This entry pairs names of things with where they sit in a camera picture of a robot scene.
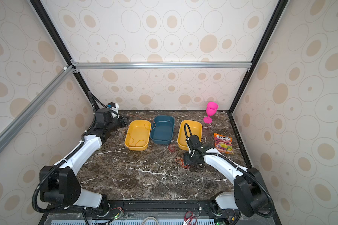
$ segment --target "candy bag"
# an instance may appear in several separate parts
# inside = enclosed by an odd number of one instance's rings
[[[220,134],[214,134],[215,148],[220,153],[234,154],[232,147],[232,138]]]

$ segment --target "scissors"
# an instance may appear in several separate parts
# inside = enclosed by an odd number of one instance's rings
[[[185,215],[184,215],[184,223],[183,225],[195,225],[197,222],[196,217],[194,216],[193,212],[188,211]]]

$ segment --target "black metal frame post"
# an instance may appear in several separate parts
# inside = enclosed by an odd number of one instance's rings
[[[54,24],[52,23],[49,15],[47,14],[47,12],[45,11],[45,8],[43,7],[42,3],[40,0],[30,0],[32,6],[34,7],[36,13],[38,14],[38,16],[40,17],[40,19],[42,20],[45,28],[47,29],[47,31],[49,32],[51,38],[53,39],[54,43],[56,44],[56,46],[58,47],[60,53],[62,54],[62,56],[64,57],[66,63],[68,65],[72,65],[75,69],[75,65],[73,65],[71,59],[72,57],[70,56],[70,53],[68,52],[67,48],[65,47],[62,39],[60,38],[59,33],[57,32],[57,30],[55,29]],[[264,35],[259,43],[259,46],[253,56],[252,59],[252,66],[250,68],[250,70],[245,74],[242,83],[240,84],[239,90],[236,93],[233,103],[230,106],[230,109],[228,111],[228,117],[230,120],[230,123],[232,124],[232,127],[234,129],[235,132],[235,136],[238,140],[238,144],[239,144],[239,148],[241,150],[241,153],[243,155],[243,158],[246,162],[247,168],[252,168],[252,165],[249,161],[249,157],[247,154],[247,151],[245,150],[245,146],[243,144],[243,141],[240,137],[238,128],[234,122],[234,118],[233,118],[233,112],[235,107],[237,106],[239,99],[241,98],[245,87],[247,86],[249,79],[251,78],[253,71],[256,67],[256,65],[259,62],[259,59],[261,57],[261,55],[263,54],[263,51],[275,29],[275,26],[277,25],[279,18],[282,14],[282,12],[284,11],[284,8],[287,4],[288,0],[279,0],[273,15],[269,21],[269,24],[264,32]],[[78,83],[80,84],[81,88],[83,89],[83,91],[85,92],[87,98],[89,98],[88,96],[88,91],[89,88],[86,85],[83,77],[81,76],[80,72],[77,70],[77,73],[74,74],[75,78],[77,79]],[[126,212],[182,212],[182,211],[187,211],[187,210],[192,210],[193,212],[198,212],[199,215],[203,215],[203,216],[209,216],[210,218],[220,218],[220,217],[213,217],[213,215],[210,214],[210,212],[206,212],[203,210],[203,208],[205,207],[205,204],[209,204],[210,200],[143,200],[143,201],[133,201],[133,200],[122,200],[122,201],[109,201],[111,204],[116,205],[116,204],[121,204],[122,207],[124,208],[124,210],[126,210]],[[61,213],[68,213],[70,212],[69,210],[62,210]],[[229,215],[232,214],[231,211],[227,212],[228,214],[225,215],[227,219],[227,217]],[[39,224],[44,224],[44,221],[47,217],[48,213],[44,214],[40,223]],[[273,216],[274,222],[275,224],[279,225],[281,224],[277,213],[275,213],[275,215]]]
[[[54,43],[56,44],[56,46],[58,47],[61,55],[64,57],[65,62],[68,65],[72,65],[74,70],[76,71],[76,73],[74,73],[74,76],[77,80],[77,82],[79,83],[80,87],[82,88],[82,90],[85,92],[86,97],[89,99],[88,96],[88,91],[89,88],[86,85],[83,77],[81,76],[80,72],[78,70],[75,69],[75,65],[73,65],[71,59],[71,55],[68,52],[68,49],[65,47],[65,44],[63,43],[63,40],[60,38],[60,35],[58,33],[58,31],[55,29],[55,26],[53,24],[53,22],[51,21],[48,13],[45,11],[44,6],[42,5],[40,0],[30,0],[32,6],[34,7],[36,13],[38,14],[38,16],[40,17],[42,23],[44,24],[46,30],[49,32],[51,38],[53,39]],[[99,109],[99,106],[97,105],[96,102],[94,102],[95,107],[97,109]]]

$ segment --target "silver metal bar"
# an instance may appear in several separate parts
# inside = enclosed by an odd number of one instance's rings
[[[250,68],[252,62],[74,63],[77,69]]]
[[[68,74],[73,73],[72,65],[67,65],[66,70],[62,70],[48,86],[38,94],[38,96],[0,133],[0,152],[27,124],[31,117],[41,108],[46,100],[54,93],[59,85],[65,80]]]

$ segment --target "white cable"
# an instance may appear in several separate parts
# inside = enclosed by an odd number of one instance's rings
[[[156,224],[157,224],[157,225],[159,225],[159,222],[158,222],[158,220],[157,220],[157,219],[155,219],[155,218],[154,218],[154,217],[152,217],[152,216],[149,216],[149,217],[145,218],[145,219],[143,220],[143,222],[142,222],[142,224],[141,224],[141,225],[145,225],[145,223],[146,223],[148,220],[154,220],[154,221],[156,222]]]

